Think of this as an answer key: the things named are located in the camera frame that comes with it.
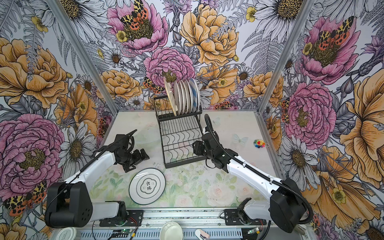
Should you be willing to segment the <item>cream floral oval plate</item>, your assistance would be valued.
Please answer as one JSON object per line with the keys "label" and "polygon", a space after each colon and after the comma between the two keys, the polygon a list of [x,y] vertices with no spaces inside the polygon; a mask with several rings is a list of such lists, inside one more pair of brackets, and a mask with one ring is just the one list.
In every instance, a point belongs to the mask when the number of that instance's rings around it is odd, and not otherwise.
{"label": "cream floral oval plate", "polygon": [[184,88],[185,88],[185,93],[186,93],[187,114],[189,114],[189,113],[191,113],[192,105],[191,105],[190,85],[187,81],[184,81]]}

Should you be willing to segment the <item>orange sunburst plate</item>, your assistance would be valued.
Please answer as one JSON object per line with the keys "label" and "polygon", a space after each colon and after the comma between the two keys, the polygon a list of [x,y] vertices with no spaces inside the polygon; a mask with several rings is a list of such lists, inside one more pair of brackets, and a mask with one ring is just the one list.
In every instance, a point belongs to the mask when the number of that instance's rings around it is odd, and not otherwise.
{"label": "orange sunburst plate", "polygon": [[181,88],[181,98],[182,98],[182,115],[187,113],[187,100],[186,100],[186,91],[183,82],[179,82],[180,88]]}
{"label": "orange sunburst plate", "polygon": [[190,88],[191,113],[193,113],[196,110],[196,107],[195,107],[195,96],[194,96],[194,89],[193,89],[192,80],[189,80],[188,84],[189,84],[189,88]]}

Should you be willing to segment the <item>yellow woven placemat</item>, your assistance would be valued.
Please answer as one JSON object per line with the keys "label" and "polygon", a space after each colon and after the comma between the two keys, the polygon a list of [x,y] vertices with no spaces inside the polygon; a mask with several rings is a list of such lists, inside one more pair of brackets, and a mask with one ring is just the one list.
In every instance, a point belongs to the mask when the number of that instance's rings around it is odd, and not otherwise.
{"label": "yellow woven placemat", "polygon": [[167,96],[168,96],[170,104],[171,104],[171,108],[172,108],[173,114],[174,114],[174,116],[177,116],[178,107],[176,105],[176,100],[175,100],[175,96],[174,96],[174,93],[173,93],[173,88],[172,88],[171,84],[168,83],[166,80],[164,80],[164,85],[165,85],[165,89],[166,89],[166,92],[167,92]]}

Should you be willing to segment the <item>red character white plate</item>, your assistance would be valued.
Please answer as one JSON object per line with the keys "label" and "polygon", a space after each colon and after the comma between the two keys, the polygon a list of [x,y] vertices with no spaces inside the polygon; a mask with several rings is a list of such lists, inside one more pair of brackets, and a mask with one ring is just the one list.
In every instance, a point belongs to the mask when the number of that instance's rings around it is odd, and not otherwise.
{"label": "red character white plate", "polygon": [[181,95],[181,88],[179,86],[179,84],[177,82],[174,83],[174,96],[175,96],[175,101],[176,101],[176,105],[177,105],[177,108],[178,108],[178,116],[181,115],[182,113],[182,95]]}

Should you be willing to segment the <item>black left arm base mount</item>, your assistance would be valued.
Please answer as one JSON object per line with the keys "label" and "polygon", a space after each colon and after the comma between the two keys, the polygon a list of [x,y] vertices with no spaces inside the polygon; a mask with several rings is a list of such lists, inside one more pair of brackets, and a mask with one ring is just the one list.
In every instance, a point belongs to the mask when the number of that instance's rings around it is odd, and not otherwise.
{"label": "black left arm base mount", "polygon": [[101,227],[140,227],[142,225],[143,210],[127,210],[125,202],[115,201],[119,204],[116,217],[100,220]]}

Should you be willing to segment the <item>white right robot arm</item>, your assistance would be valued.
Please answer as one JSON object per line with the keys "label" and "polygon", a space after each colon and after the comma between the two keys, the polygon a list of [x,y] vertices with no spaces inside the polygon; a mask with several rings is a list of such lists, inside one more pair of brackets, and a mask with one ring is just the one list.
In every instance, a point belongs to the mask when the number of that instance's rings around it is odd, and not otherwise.
{"label": "white right robot arm", "polygon": [[286,233],[292,233],[297,225],[309,224],[313,220],[314,210],[295,181],[271,176],[233,150],[224,148],[209,115],[205,115],[205,122],[202,139],[193,143],[194,154],[210,160],[215,168],[242,179],[269,201],[266,209],[262,210],[251,198],[243,200],[237,208],[242,224],[249,225],[252,220],[261,219],[275,223]]}

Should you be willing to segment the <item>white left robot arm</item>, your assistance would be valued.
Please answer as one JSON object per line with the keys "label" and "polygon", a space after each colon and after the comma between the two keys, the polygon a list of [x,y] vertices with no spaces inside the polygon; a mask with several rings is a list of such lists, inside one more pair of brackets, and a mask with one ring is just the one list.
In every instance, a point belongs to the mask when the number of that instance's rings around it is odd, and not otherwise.
{"label": "white left robot arm", "polygon": [[113,165],[125,173],[133,171],[150,157],[144,149],[136,150],[133,130],[116,135],[115,141],[100,148],[96,156],[73,176],[48,187],[45,223],[51,228],[82,228],[89,222],[107,221],[123,224],[128,219],[125,202],[93,203],[90,191],[96,181]]}

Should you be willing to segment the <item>blue white striped plate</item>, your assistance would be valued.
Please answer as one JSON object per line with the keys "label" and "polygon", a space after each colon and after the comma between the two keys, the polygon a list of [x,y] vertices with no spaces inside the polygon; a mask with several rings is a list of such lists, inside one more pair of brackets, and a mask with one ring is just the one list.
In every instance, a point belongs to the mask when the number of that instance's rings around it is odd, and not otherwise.
{"label": "blue white striped plate", "polygon": [[200,96],[200,90],[198,88],[198,85],[197,85],[197,82],[192,79],[192,86],[193,86],[193,91],[194,91],[194,105],[196,106],[195,107],[195,111],[198,112],[200,110],[200,100],[201,100],[201,96]]}

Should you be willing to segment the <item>white grey emblem plate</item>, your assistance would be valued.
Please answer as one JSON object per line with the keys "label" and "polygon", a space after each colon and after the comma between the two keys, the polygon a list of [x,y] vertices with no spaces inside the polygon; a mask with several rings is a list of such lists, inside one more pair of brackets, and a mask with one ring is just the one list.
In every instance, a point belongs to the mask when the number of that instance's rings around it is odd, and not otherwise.
{"label": "white grey emblem plate", "polygon": [[138,172],[130,182],[129,195],[138,205],[150,205],[157,201],[166,188],[164,174],[154,168]]}

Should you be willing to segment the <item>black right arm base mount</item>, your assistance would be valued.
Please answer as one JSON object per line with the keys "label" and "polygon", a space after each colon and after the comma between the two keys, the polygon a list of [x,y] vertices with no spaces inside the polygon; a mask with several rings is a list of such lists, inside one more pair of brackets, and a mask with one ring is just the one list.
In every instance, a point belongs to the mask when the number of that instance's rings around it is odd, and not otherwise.
{"label": "black right arm base mount", "polygon": [[245,205],[251,200],[251,198],[246,198],[241,202],[241,204],[236,209],[225,209],[220,215],[219,218],[225,221],[226,226],[261,226],[267,223],[266,220],[261,219],[250,219],[245,211]]}

